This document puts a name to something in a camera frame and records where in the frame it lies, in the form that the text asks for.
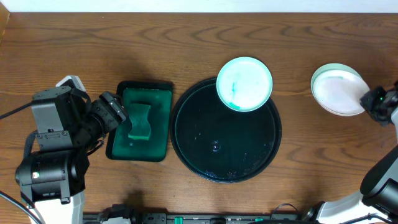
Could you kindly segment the green sponge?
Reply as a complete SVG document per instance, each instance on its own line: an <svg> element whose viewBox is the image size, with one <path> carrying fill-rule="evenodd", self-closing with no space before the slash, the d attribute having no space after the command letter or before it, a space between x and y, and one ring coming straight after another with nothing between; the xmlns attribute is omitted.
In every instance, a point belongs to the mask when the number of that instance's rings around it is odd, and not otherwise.
<svg viewBox="0 0 398 224"><path fill-rule="evenodd" d="M151 126L148 120L150 105L133 103L129 107L129 119L132 128L128 137L133 140L148 141L151 135Z"/></svg>

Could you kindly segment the white plate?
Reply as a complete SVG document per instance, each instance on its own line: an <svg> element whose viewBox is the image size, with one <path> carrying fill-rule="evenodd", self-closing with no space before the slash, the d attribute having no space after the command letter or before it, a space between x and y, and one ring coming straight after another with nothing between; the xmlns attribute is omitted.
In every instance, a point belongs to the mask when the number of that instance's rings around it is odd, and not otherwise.
<svg viewBox="0 0 398 224"><path fill-rule="evenodd" d="M339 116L363 113L360 98L369 90L361 77L344 70L316 72L312 78L312 94L317 103Z"/></svg>

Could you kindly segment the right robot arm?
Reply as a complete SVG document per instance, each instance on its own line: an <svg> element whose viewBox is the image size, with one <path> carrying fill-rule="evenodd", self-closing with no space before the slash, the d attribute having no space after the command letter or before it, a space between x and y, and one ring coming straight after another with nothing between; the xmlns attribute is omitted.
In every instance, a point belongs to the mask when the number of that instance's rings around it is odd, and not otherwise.
<svg viewBox="0 0 398 224"><path fill-rule="evenodd" d="M361 106L382 126L397 127L397 84L368 91ZM397 147L365 175L360 190L333 202L320 202L302 216L310 223L397 223Z"/></svg>

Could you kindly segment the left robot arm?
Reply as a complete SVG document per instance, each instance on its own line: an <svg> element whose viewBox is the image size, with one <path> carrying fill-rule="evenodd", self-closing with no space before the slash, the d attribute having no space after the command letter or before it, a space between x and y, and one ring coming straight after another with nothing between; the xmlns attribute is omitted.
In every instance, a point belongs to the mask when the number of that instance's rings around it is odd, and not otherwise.
<svg viewBox="0 0 398 224"><path fill-rule="evenodd" d="M37 152L27 149L15 178L34 223L83 223L89 156L128 114L119 95L95 101L77 88L57 87L32 97Z"/></svg>

